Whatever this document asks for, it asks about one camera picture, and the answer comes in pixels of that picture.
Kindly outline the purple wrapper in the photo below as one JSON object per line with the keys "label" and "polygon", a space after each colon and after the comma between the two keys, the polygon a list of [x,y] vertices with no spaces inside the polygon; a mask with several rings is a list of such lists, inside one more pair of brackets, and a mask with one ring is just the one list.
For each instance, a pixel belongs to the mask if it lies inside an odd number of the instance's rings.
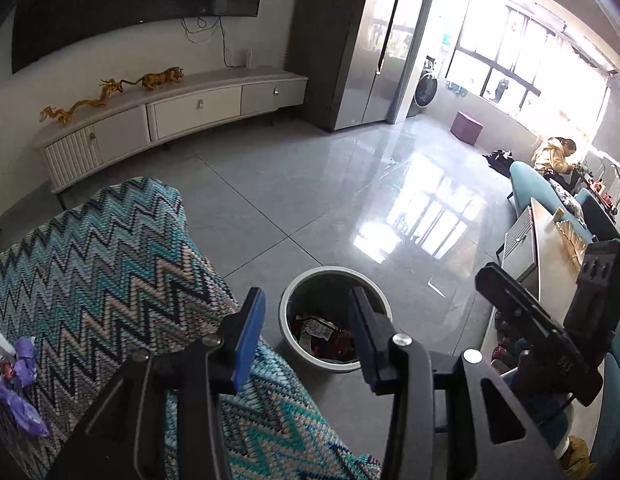
{"label": "purple wrapper", "polygon": [[12,347],[13,351],[0,357],[0,400],[20,429],[31,437],[48,437],[48,425],[24,395],[25,388],[33,386],[38,377],[34,339],[19,337]]}

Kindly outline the red snack wrapper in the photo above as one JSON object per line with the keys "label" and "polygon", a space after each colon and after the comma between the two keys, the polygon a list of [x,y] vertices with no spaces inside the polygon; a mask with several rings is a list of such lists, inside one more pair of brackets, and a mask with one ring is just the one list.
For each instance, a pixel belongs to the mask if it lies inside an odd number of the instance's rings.
{"label": "red snack wrapper", "polygon": [[340,364],[357,361],[359,358],[352,333],[349,330],[332,333],[331,338],[319,345],[319,358]]}

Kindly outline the dark snack packet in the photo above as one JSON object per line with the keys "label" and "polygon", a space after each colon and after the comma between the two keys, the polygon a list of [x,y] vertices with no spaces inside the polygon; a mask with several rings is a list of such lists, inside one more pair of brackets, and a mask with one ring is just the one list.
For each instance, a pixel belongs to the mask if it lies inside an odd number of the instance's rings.
{"label": "dark snack packet", "polygon": [[305,350],[310,351],[314,346],[330,341],[331,337],[338,332],[339,328],[336,324],[317,316],[306,316],[302,319],[299,344]]}

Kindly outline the grey round trash bin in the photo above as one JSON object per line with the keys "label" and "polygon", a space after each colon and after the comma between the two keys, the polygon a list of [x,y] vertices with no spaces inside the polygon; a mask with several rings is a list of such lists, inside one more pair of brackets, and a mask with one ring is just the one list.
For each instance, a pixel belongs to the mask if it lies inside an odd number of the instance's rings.
{"label": "grey round trash bin", "polygon": [[391,318],[392,311],[386,295],[367,276],[344,266],[318,266],[294,278],[285,288],[278,307],[278,323],[290,349],[299,358],[318,368],[336,374],[351,373],[361,367],[360,361],[333,363],[319,358],[319,344],[310,351],[299,344],[302,319],[317,316],[336,324],[341,330],[350,330],[349,291],[361,286],[376,312]]}

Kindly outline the zigzag knitted table cloth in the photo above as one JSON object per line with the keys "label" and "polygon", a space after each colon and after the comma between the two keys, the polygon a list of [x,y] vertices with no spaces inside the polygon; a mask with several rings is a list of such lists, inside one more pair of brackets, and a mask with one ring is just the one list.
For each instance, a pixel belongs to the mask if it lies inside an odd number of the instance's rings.
{"label": "zigzag knitted table cloth", "polygon": [[[183,349],[239,307],[188,234],[180,192],[153,178],[108,185],[0,253],[0,330],[30,336],[38,377],[27,400],[45,438],[0,401],[0,452],[41,479],[124,359]],[[249,380],[223,396],[221,422],[237,479],[376,479],[331,429],[289,364],[260,342]]]}

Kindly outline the teal chair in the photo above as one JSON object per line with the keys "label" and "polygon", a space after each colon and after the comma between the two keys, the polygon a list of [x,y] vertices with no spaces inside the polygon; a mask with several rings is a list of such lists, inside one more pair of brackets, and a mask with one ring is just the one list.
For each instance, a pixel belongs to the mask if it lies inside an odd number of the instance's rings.
{"label": "teal chair", "polygon": [[564,211],[564,220],[569,220],[574,225],[580,237],[587,243],[593,240],[592,233],[582,226],[572,212],[568,211],[552,185],[531,166],[525,162],[513,162],[509,166],[509,180],[517,216],[520,216],[531,205],[531,200],[534,198],[550,214],[555,214],[561,208]]}

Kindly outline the seated person in yellow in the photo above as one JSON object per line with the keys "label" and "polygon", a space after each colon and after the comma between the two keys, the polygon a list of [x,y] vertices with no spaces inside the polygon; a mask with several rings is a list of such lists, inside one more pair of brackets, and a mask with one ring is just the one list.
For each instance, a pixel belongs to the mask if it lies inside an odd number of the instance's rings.
{"label": "seated person in yellow", "polygon": [[568,158],[575,152],[576,144],[572,139],[554,136],[536,149],[531,164],[542,176],[571,174],[574,166],[568,162]]}

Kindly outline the black bag on floor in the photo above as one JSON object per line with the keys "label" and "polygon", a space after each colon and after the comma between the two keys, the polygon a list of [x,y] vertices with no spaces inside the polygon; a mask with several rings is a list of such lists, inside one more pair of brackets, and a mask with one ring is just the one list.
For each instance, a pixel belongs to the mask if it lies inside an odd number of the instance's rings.
{"label": "black bag on floor", "polygon": [[484,158],[490,168],[506,178],[510,177],[510,166],[515,162],[510,151],[495,150],[484,155]]}

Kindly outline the purple cube stool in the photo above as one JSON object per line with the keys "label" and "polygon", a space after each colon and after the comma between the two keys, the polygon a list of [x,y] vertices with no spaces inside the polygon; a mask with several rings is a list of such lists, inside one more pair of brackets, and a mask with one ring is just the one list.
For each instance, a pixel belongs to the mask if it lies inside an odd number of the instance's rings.
{"label": "purple cube stool", "polygon": [[456,139],[469,145],[476,144],[480,133],[482,132],[483,125],[476,119],[464,114],[463,112],[457,112],[452,122],[450,131]]}

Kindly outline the front loading washing machine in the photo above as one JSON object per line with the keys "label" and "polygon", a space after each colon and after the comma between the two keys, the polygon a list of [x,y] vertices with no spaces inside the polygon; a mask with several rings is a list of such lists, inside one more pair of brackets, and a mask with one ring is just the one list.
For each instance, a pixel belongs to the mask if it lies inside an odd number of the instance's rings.
{"label": "front loading washing machine", "polygon": [[433,101],[438,91],[438,79],[435,74],[436,60],[427,55],[421,76],[413,95],[407,117],[411,118],[421,112]]}

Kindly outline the white low tv cabinet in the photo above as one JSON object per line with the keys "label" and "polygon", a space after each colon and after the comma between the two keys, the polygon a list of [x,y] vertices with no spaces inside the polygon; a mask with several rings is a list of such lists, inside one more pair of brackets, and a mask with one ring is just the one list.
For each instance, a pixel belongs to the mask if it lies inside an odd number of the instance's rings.
{"label": "white low tv cabinet", "polygon": [[156,90],[136,87],[105,106],[81,106],[69,124],[51,122],[34,138],[60,194],[133,155],[199,131],[303,103],[308,78],[273,67],[186,75]]}

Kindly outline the golden tiger figurine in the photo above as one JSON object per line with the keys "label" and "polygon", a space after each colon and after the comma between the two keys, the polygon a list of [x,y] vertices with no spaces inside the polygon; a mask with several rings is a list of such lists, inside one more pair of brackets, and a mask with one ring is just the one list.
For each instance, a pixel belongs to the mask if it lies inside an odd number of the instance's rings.
{"label": "golden tiger figurine", "polygon": [[183,77],[184,73],[182,68],[174,66],[167,68],[161,73],[145,74],[135,81],[124,80],[124,84],[132,84],[132,86],[138,86],[140,84],[146,90],[153,91],[164,84],[172,84],[173,82],[178,84],[183,80]]}

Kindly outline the silver double door refrigerator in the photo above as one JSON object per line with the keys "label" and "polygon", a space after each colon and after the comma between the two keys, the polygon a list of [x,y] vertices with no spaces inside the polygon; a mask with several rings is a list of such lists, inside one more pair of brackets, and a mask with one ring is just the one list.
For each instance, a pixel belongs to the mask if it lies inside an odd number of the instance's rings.
{"label": "silver double door refrigerator", "polygon": [[383,122],[423,0],[296,0],[285,67],[307,77],[301,115],[327,131]]}

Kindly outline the golden dragon figurine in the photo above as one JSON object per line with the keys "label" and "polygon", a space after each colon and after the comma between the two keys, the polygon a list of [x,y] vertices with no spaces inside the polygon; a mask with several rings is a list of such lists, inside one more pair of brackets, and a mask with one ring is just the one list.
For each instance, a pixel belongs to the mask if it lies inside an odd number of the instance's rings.
{"label": "golden dragon figurine", "polygon": [[71,122],[72,116],[76,110],[80,107],[102,107],[106,105],[107,100],[115,93],[124,92],[124,83],[122,81],[116,81],[115,79],[103,80],[101,84],[100,95],[96,99],[83,99],[75,102],[71,105],[69,110],[63,108],[54,108],[52,106],[44,107],[40,111],[40,122],[44,122],[46,119],[56,119],[63,125]]}

